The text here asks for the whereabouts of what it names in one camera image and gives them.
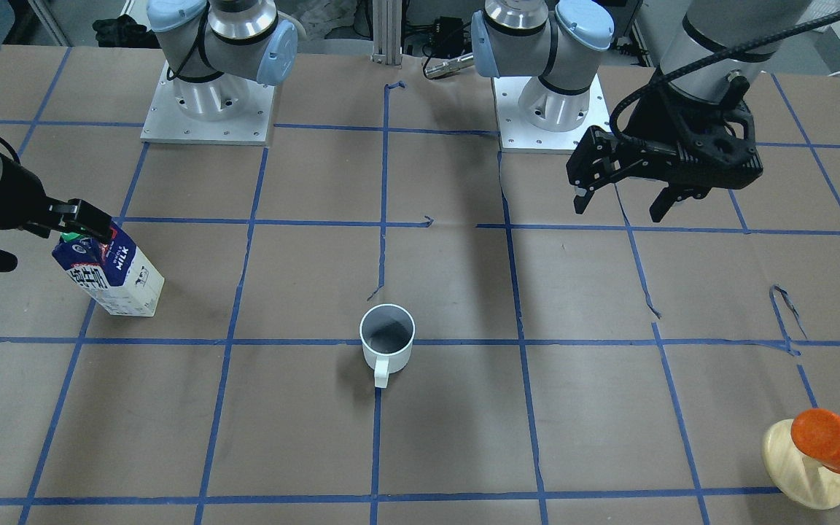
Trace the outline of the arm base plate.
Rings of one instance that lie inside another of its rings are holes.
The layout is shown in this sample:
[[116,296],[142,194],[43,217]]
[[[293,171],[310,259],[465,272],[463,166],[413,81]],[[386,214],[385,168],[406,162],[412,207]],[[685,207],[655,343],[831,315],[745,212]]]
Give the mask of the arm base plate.
[[144,143],[269,144],[277,87],[231,74],[190,83],[167,79],[167,73],[164,63],[140,133]]
[[504,153],[570,154],[591,126],[609,132],[609,111],[598,76],[586,92],[551,92],[536,77],[492,80]]

